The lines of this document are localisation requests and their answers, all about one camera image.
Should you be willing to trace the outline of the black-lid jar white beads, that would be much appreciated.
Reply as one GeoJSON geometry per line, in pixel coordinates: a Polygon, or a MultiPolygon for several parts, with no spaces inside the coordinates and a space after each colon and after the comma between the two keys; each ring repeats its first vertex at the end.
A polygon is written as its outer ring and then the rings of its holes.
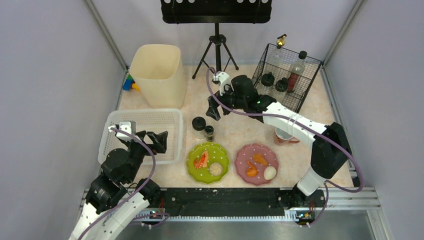
{"type": "Polygon", "coordinates": [[[205,139],[206,138],[206,132],[205,132],[206,120],[201,116],[197,116],[193,118],[191,124],[193,128],[194,136],[200,140],[205,139]]]}

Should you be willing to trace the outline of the black-lid clear jar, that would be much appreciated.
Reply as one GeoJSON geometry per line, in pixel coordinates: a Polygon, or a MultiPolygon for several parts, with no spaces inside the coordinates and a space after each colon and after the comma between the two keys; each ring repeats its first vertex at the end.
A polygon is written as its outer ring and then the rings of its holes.
{"type": "Polygon", "coordinates": [[[274,85],[275,77],[272,72],[268,72],[262,75],[260,82],[265,87],[271,87],[274,85]]]}

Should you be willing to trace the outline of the shiny black-lid spice jar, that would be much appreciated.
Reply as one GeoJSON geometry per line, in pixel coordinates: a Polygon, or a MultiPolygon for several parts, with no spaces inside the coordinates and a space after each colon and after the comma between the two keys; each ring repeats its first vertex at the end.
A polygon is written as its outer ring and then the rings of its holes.
{"type": "Polygon", "coordinates": [[[288,90],[288,83],[289,80],[283,77],[275,83],[275,89],[281,93],[286,92],[288,90]]]}

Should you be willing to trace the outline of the tall sauce bottle black cap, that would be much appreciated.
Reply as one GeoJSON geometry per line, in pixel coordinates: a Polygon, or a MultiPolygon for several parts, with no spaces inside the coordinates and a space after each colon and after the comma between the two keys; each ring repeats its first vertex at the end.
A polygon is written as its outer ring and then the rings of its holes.
{"type": "Polygon", "coordinates": [[[305,59],[307,54],[308,53],[304,50],[300,51],[297,60],[291,65],[290,76],[287,82],[288,93],[293,93],[295,91],[296,83],[305,71],[305,59]]]}

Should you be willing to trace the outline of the glass bottle gold stopper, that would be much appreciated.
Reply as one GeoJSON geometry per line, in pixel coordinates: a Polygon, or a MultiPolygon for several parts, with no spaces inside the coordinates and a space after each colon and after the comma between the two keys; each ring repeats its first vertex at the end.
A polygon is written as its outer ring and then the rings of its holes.
{"type": "Polygon", "coordinates": [[[276,44],[275,44],[276,47],[272,51],[270,58],[269,58],[270,64],[277,66],[280,63],[281,58],[283,56],[283,46],[285,45],[286,37],[287,37],[287,34],[284,33],[283,35],[281,35],[277,38],[276,44]]]}

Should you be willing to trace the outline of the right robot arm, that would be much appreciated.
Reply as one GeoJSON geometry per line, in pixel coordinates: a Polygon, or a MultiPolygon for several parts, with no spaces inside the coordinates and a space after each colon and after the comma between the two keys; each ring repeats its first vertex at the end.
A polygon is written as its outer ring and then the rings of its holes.
{"type": "Polygon", "coordinates": [[[310,120],[283,106],[266,94],[259,94],[246,75],[231,78],[227,73],[214,73],[206,80],[217,84],[219,90],[210,91],[206,115],[218,121],[223,114],[248,116],[275,127],[304,142],[311,148],[310,167],[293,187],[297,199],[307,199],[328,182],[348,160],[353,161],[350,145],[343,127],[336,122],[323,124],[310,120]]]}

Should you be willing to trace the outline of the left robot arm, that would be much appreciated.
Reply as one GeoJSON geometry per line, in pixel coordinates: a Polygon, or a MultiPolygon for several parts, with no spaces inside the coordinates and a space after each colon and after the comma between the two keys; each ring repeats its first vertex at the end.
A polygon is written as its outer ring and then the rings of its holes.
{"type": "Polygon", "coordinates": [[[135,184],[132,193],[129,187],[146,156],[152,157],[155,165],[156,154],[166,152],[168,132],[135,132],[117,125],[109,131],[125,148],[111,150],[101,164],[101,173],[90,184],[71,240],[114,240],[141,210],[159,200],[161,188],[151,179],[151,173],[135,184]]]}

